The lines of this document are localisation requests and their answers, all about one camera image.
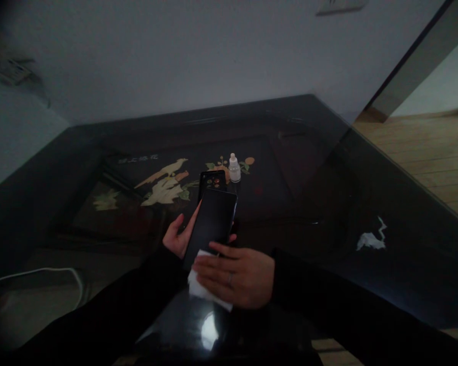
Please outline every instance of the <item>black smartphone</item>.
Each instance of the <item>black smartphone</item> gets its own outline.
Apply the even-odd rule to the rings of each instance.
[[[200,249],[217,254],[209,248],[209,242],[226,244],[236,212],[238,196],[234,193],[206,189],[183,258],[183,268],[190,271]]]

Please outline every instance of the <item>painted bird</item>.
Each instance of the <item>painted bird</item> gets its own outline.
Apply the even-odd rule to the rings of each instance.
[[[170,176],[172,173],[176,172],[178,169],[182,167],[182,164],[186,162],[188,159],[178,159],[176,163],[170,164],[162,168],[159,172],[154,173],[151,175],[148,179],[143,180],[141,183],[136,185],[134,188],[139,188],[142,185],[145,185],[146,183],[151,183],[154,182],[156,179],[161,178],[165,174],[168,174]]]

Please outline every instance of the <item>wooden floor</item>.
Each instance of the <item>wooden floor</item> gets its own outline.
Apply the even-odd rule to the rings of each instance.
[[[353,127],[458,214],[458,115],[381,123],[363,112]]]

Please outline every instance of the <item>black sleeve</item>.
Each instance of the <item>black sleeve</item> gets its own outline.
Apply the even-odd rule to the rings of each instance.
[[[56,319],[19,348],[15,358],[39,363],[112,364],[129,352],[178,290],[182,261],[165,246],[99,292],[81,308]]]
[[[379,296],[275,250],[272,301],[308,317],[365,365],[458,365],[458,341]]]

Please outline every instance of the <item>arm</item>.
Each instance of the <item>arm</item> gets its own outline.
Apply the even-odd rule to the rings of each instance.
[[[185,255],[198,208],[178,235],[183,215],[173,221],[163,245],[139,268],[100,291],[90,302],[56,319],[14,354],[17,358],[54,364],[112,364],[130,350],[178,290]]]
[[[458,341],[350,281],[279,249],[272,259],[211,247],[228,258],[198,257],[193,269],[222,300],[246,309],[273,301],[298,311],[364,364],[458,364]]]
[[[275,250],[272,300],[310,318],[364,364],[458,364],[458,341],[333,273]]]

